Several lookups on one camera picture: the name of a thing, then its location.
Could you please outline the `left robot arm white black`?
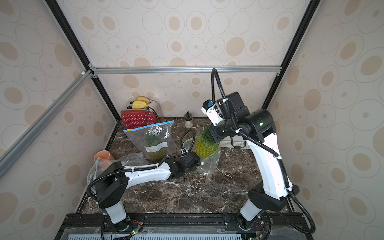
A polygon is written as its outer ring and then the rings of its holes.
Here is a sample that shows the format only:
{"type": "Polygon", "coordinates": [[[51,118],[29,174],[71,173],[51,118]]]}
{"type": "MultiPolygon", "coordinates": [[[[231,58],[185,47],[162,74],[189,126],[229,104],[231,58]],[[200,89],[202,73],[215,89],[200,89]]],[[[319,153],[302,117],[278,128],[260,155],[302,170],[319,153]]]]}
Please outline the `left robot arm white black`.
{"type": "Polygon", "coordinates": [[[181,178],[195,171],[200,164],[201,159],[195,152],[166,156],[157,164],[145,166],[123,166],[117,161],[88,184],[87,194],[107,213],[113,224],[119,224],[127,218],[122,202],[126,189],[148,182],[181,178]]]}

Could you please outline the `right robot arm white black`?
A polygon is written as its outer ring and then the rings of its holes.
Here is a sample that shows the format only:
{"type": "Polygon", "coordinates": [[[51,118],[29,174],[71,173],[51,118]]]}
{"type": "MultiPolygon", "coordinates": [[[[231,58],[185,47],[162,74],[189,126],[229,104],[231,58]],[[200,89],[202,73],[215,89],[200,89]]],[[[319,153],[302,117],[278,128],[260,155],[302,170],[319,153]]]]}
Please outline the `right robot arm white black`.
{"type": "Polygon", "coordinates": [[[285,186],[284,177],[279,165],[279,160],[269,151],[259,147],[257,144],[264,144],[277,154],[280,152],[276,125],[270,112],[259,109],[250,113],[244,105],[239,93],[229,94],[228,99],[232,110],[228,110],[223,99],[216,103],[207,100],[203,103],[202,112],[208,116],[212,124],[209,126],[209,136],[214,142],[219,143],[226,137],[237,136],[230,119],[230,112],[235,116],[238,126],[251,138],[253,143],[245,140],[256,158],[262,182],[257,184],[248,192],[248,200],[240,209],[238,221],[242,228],[248,229],[256,217],[264,211],[279,212],[287,205],[289,192],[294,195],[299,193],[299,187],[290,184],[285,186]]]}

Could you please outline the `clear zip-top bag blue slider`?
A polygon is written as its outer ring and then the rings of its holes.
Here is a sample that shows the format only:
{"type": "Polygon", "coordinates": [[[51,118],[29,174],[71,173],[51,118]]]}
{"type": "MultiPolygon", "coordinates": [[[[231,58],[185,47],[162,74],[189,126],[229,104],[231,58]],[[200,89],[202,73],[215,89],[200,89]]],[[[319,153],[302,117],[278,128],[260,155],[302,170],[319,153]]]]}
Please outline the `clear zip-top bag blue slider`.
{"type": "Polygon", "coordinates": [[[150,182],[151,170],[145,169],[147,161],[143,153],[123,156],[103,169],[94,162],[87,176],[88,195],[106,198],[109,195],[122,195],[130,187],[150,182]]]}

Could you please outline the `blue-zip bag with pineapple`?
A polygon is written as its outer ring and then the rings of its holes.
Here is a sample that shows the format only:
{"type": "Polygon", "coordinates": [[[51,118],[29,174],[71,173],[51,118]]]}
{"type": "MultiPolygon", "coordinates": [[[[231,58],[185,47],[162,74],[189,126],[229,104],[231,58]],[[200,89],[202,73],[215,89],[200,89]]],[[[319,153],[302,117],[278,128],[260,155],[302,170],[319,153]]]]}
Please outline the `blue-zip bag with pineapple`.
{"type": "Polygon", "coordinates": [[[177,145],[171,136],[173,124],[174,121],[157,123],[127,129],[124,133],[144,153],[145,158],[160,161],[177,151],[177,145]]]}

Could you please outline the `green-zip bag with pineapple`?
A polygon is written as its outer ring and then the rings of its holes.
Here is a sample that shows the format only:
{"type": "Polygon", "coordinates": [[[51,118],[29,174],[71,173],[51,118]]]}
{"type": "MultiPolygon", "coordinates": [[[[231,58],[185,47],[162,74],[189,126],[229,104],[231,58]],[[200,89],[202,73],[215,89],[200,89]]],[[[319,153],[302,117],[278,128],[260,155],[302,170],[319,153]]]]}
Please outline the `green-zip bag with pineapple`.
{"type": "MultiPolygon", "coordinates": [[[[196,143],[197,141],[194,142],[191,152],[195,152],[196,154],[198,154],[195,150],[196,143]]],[[[197,166],[197,171],[205,177],[211,177],[214,174],[215,170],[217,169],[220,156],[221,156],[221,147],[219,145],[217,145],[215,151],[211,153],[209,156],[207,156],[206,158],[203,158],[201,155],[199,155],[201,164],[197,166]]]]}

